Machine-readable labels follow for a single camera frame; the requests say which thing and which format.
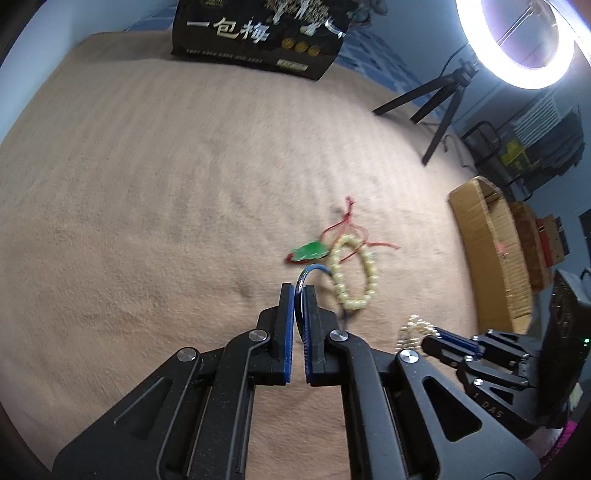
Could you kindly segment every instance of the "metal screw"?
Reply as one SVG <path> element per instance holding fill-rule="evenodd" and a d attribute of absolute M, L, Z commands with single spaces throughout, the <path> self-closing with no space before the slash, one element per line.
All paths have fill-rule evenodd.
<path fill-rule="evenodd" d="M 406 362 L 408 364 L 415 364 L 418 362 L 419 357 L 418 357 L 417 352 L 407 348 L 407 349 L 402 350 L 400 352 L 400 358 L 402 359 L 403 362 Z"/>
<path fill-rule="evenodd" d="M 344 330 L 333 330 L 329 333 L 331 340 L 335 342 L 344 342 L 347 338 L 349 338 L 349 334 Z"/>
<path fill-rule="evenodd" d="M 181 348 L 177 353 L 177 358 L 181 362 L 192 362 L 197 358 L 197 351 L 194 348 Z"/>
<path fill-rule="evenodd" d="M 265 330 L 261 329 L 252 330 L 248 333 L 248 338 L 250 338 L 252 342 L 262 342 L 267 339 L 267 333 Z"/>

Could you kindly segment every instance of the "blue wall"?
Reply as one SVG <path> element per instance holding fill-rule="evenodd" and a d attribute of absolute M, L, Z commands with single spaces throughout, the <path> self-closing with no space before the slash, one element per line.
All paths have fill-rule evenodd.
<path fill-rule="evenodd" d="M 124 30 L 174 0 L 47 0 L 0 67 L 0 142 L 66 54 L 89 35 Z"/>

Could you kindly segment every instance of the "tripod leg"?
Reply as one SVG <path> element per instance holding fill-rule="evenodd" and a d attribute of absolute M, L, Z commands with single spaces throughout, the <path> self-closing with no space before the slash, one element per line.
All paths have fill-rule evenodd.
<path fill-rule="evenodd" d="M 390 110 L 394 110 L 395 108 L 408 103 L 415 98 L 422 97 L 427 93 L 431 93 L 433 90 L 437 90 L 439 88 L 445 87 L 454 82 L 454 78 L 451 75 L 445 75 L 445 77 L 439 77 L 435 80 L 431 80 L 430 82 L 426 83 L 425 85 L 421 85 L 420 87 L 411 90 L 410 92 L 401 95 L 394 100 L 390 100 L 388 103 L 383 104 L 382 106 L 377 107 L 374 110 L 374 113 L 378 116 L 389 112 Z"/>
<path fill-rule="evenodd" d="M 423 105 L 417 113 L 415 113 L 411 117 L 411 122 L 414 124 L 419 123 L 423 118 L 425 118 L 428 114 L 434 111 L 439 105 L 445 102 L 449 97 L 451 97 L 454 92 L 456 91 L 455 85 L 447 85 L 440 89 L 435 95 L 433 95 L 425 105 Z"/>
<path fill-rule="evenodd" d="M 431 140 L 431 144 L 429 145 L 427 152 L 423 156 L 423 165 L 427 165 L 427 163 L 429 163 L 429 160 L 431 160 L 431 157 L 435 153 L 435 150 L 439 145 L 439 142 L 443 138 L 443 135 L 445 134 L 448 127 L 452 124 L 453 116 L 456 114 L 463 96 L 464 89 L 456 90 L 456 93 L 453 95 L 452 101 L 450 102 L 449 107 L 447 108 L 447 111 L 443 116 L 443 120 L 441 121 L 439 128 L 437 129 L 437 132 L 435 133 L 433 140 Z"/>

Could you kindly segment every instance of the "pink object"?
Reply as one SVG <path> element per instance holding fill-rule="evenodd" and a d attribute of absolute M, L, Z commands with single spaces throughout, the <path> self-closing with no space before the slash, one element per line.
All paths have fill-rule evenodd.
<path fill-rule="evenodd" d="M 562 450 L 564 445 L 566 445 L 566 442 L 569 441 L 570 436 L 573 434 L 573 432 L 577 428 L 577 425 L 578 425 L 578 423 L 576 423 L 572 420 L 567 421 L 567 423 L 564 426 L 564 429 L 562 431 L 562 434 L 560 435 L 560 437 L 558 437 L 558 441 L 554 444 L 554 446 L 548 452 L 548 454 L 544 458 L 542 458 L 542 460 L 541 460 L 542 466 L 545 467 L 546 465 L 548 465 L 550 463 L 550 461 L 552 460 L 552 458 L 554 458 L 556 456 L 556 454 Z"/>
<path fill-rule="evenodd" d="M 509 253 L 509 250 L 507 249 L 507 247 L 505 245 L 503 245 L 501 242 L 497 242 L 495 245 L 495 248 L 496 248 L 496 252 L 502 257 L 504 257 L 506 254 Z"/>

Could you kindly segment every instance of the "gold coin logo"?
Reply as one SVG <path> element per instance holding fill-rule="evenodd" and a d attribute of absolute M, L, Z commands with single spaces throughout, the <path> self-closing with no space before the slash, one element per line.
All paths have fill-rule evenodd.
<path fill-rule="evenodd" d="M 287 37 L 287 38 L 284 38 L 284 39 L 283 39 L 283 41 L 281 42 L 281 46 L 282 46 L 284 49 L 286 49 L 286 50 L 289 50 L 291 47 L 293 47 L 293 46 L 294 46 L 294 44 L 295 44 L 295 43 L 296 43 L 296 42 L 294 41 L 294 39 L 293 39 L 293 38 L 289 38 L 289 37 Z"/>
<path fill-rule="evenodd" d="M 320 53 L 320 47 L 311 46 L 308 48 L 308 55 L 310 57 L 316 57 Z"/>
<path fill-rule="evenodd" d="M 305 41 L 300 41 L 298 43 L 295 44 L 295 48 L 294 50 L 297 53 L 303 53 L 308 49 L 308 44 Z"/>

